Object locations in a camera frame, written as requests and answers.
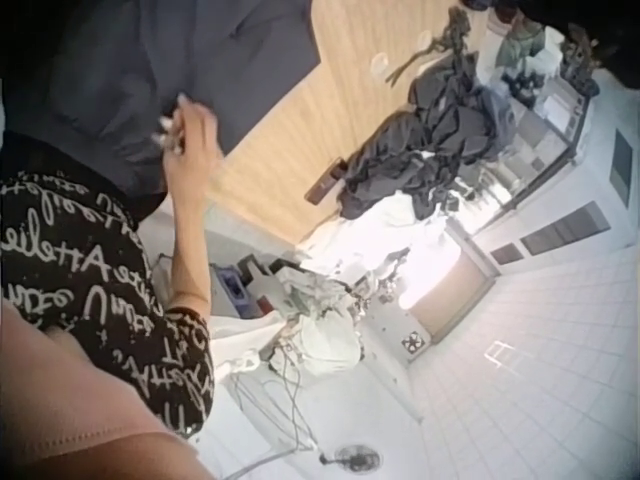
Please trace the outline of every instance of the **hand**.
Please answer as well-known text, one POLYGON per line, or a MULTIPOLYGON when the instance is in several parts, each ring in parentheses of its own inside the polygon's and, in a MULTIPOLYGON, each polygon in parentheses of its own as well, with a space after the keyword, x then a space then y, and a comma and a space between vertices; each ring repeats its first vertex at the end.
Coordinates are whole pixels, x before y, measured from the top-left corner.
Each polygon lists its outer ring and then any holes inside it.
POLYGON ((163 158, 174 211, 204 215, 211 175, 223 157, 218 145, 218 121, 207 107, 181 94, 168 128, 174 136, 184 135, 183 152, 165 150, 163 158))

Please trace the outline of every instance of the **hanging clothes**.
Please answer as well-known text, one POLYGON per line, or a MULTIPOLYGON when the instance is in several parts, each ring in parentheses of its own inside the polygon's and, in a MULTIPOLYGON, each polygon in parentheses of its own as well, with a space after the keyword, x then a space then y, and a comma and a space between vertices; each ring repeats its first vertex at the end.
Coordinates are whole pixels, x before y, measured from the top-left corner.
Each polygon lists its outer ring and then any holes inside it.
POLYGON ((46 142, 131 197, 165 190, 158 118, 186 93, 230 152, 320 58, 311 0, 83 0, 59 54, 5 84, 7 130, 46 142))
POLYGON ((451 55, 411 85, 413 112, 391 116, 349 160, 341 216, 355 219, 381 199, 410 195, 418 220, 446 204, 461 164, 495 156, 515 135, 508 102, 477 86, 476 55, 451 55))

